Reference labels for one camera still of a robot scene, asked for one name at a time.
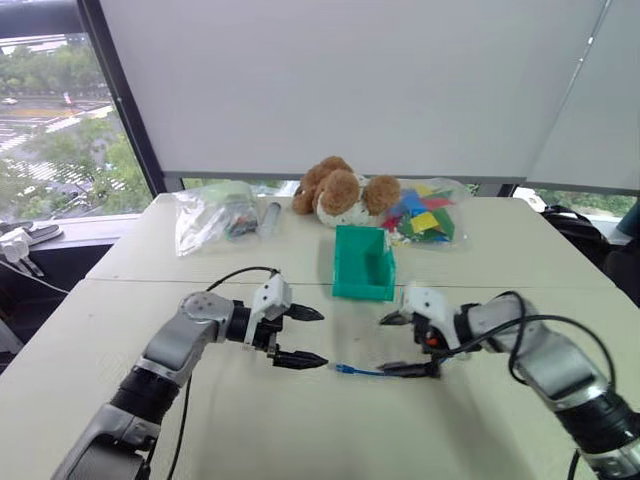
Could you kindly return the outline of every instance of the green foam piece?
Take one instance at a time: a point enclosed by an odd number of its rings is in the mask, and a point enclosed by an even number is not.
[[[456,231],[456,227],[453,224],[451,217],[447,213],[447,210],[444,208],[438,208],[431,213],[433,213],[433,216],[436,217],[436,220],[438,220],[438,223],[442,227],[442,230],[444,231],[445,235],[447,235],[449,240],[453,240],[453,234]]]
[[[444,192],[432,193],[431,195],[423,196],[422,198],[446,198],[449,199],[453,194],[453,190],[445,190]]]
[[[398,224],[398,232],[405,237],[412,237],[414,235],[413,227],[411,226],[411,217],[409,215],[403,215]]]
[[[442,241],[443,238],[444,234],[442,232],[437,231],[435,228],[430,228],[429,230],[420,232],[420,235],[416,236],[416,241],[422,243],[435,243]]]

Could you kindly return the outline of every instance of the teal storage box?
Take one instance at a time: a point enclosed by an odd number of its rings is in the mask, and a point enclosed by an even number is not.
[[[334,297],[393,300],[396,264],[387,231],[376,227],[336,227]]]

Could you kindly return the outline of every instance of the brown teddy bear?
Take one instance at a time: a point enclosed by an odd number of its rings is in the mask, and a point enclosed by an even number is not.
[[[300,179],[293,210],[316,212],[325,225],[368,225],[400,199],[398,180],[381,175],[370,180],[353,173],[341,157],[329,157]]]

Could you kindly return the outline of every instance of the blue foam piece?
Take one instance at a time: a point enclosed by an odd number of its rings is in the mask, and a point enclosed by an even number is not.
[[[418,195],[418,192],[416,192],[413,188],[405,188],[401,190],[400,195],[402,196],[403,200],[406,198],[420,199],[420,195]]]
[[[427,207],[420,201],[419,197],[407,197],[402,199],[402,204],[412,217],[427,212]]]
[[[401,217],[402,215],[407,213],[407,207],[405,207],[403,203],[396,203],[393,207],[391,207],[389,213],[393,217]]]

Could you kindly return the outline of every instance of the white window shade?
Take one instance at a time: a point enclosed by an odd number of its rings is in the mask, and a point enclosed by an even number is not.
[[[616,0],[528,181],[640,190],[640,2]]]
[[[601,0],[109,0],[168,173],[523,178]]]

